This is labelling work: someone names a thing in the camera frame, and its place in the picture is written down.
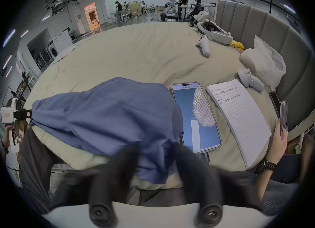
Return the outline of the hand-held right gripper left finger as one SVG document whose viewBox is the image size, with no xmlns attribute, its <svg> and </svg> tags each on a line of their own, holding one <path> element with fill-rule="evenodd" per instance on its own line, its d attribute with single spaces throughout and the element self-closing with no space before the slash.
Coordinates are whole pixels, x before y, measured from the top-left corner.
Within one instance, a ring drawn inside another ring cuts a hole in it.
<svg viewBox="0 0 315 228">
<path fill-rule="evenodd" d="M 49 202 L 49 211 L 88 204 L 94 225 L 116 224 L 113 202 L 126 203 L 139 153 L 139 145 L 132 144 L 118 151 L 107 164 L 67 172 Z"/>
</svg>

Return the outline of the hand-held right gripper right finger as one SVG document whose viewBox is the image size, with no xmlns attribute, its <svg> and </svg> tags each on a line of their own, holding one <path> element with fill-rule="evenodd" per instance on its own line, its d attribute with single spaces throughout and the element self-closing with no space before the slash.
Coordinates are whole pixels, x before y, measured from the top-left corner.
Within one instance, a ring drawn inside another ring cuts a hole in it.
<svg viewBox="0 0 315 228">
<path fill-rule="evenodd" d="M 199 203 L 196 225 L 218 225 L 224 205 L 262 210 L 249 172 L 210 166 L 180 145 L 174 148 L 174 158 L 186 202 Z"/>
</svg>

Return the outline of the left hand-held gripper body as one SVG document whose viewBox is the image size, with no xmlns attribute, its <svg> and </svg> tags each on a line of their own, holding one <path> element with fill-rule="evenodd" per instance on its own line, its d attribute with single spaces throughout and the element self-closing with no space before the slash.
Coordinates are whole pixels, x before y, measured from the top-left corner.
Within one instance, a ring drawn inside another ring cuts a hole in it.
<svg viewBox="0 0 315 228">
<path fill-rule="evenodd" d="M 19 99 L 13 98 L 10 106 L 1 108 L 1 122 L 6 126 L 13 126 L 8 130 L 9 150 L 12 153 L 20 151 L 20 144 L 24 137 L 25 110 L 17 109 Z"/>
</svg>

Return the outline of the person's left hand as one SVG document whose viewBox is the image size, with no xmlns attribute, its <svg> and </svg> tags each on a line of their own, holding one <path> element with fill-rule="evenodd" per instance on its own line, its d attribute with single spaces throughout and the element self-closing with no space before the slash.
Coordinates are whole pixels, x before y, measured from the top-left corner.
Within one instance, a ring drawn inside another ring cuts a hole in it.
<svg viewBox="0 0 315 228">
<path fill-rule="evenodd" d="M 4 137 L 1 140 L 0 151 L 3 159 L 5 159 L 6 155 L 9 153 L 9 147 L 11 146 L 9 135 L 12 133 L 12 129 L 14 129 L 14 125 L 7 125 L 5 128 Z"/>
</svg>

